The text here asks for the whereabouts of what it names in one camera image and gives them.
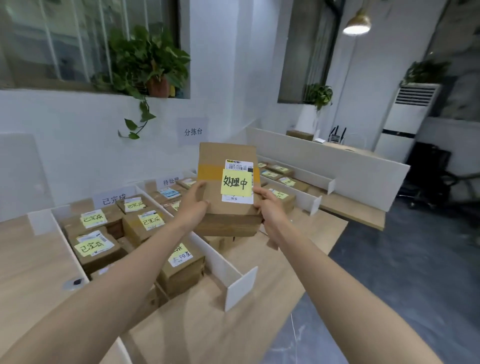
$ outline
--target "air conditioner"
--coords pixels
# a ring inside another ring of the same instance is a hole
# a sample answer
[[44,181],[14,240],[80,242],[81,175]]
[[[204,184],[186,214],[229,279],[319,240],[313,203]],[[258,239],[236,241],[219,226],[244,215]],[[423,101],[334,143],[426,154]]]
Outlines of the air conditioner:
[[438,84],[402,85],[387,113],[375,153],[404,163],[413,147],[415,135],[440,92]]

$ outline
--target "hand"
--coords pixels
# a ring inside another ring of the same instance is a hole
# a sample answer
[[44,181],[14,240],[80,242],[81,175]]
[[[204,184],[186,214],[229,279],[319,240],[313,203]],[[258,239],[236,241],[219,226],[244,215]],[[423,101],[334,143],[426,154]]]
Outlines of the hand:
[[199,201],[197,191],[205,186],[206,181],[198,181],[188,190],[180,201],[178,213],[173,221],[180,224],[185,232],[190,232],[202,221],[207,211],[208,201]]
[[274,246],[271,244],[267,245],[274,249],[278,249],[278,243],[283,239],[280,228],[290,224],[290,220],[283,210],[282,201],[277,198],[272,191],[265,188],[254,187],[253,191],[262,195],[264,198],[262,201],[253,205],[262,213],[265,231],[267,232],[268,237],[276,243]]

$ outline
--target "flower pot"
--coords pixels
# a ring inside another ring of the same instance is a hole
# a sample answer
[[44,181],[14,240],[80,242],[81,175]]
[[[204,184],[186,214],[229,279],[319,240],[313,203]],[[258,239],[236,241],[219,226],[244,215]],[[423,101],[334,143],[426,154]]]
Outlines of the flower pot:
[[167,79],[162,76],[160,80],[152,77],[147,81],[148,94],[153,97],[168,98],[170,94],[170,85]]

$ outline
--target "air conditioner vent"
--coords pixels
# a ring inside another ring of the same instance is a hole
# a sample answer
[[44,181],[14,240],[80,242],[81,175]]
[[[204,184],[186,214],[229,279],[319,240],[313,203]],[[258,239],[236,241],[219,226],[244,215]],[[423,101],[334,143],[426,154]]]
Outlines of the air conditioner vent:
[[428,106],[435,95],[436,88],[402,86],[396,96],[396,104]]

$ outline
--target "barcode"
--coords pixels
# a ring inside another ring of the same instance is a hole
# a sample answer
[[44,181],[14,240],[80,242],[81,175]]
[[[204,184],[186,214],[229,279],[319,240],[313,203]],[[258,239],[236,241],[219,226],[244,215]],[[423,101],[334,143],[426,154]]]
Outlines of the barcode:
[[240,164],[229,164],[228,165],[229,170],[247,170],[247,166],[242,166]]

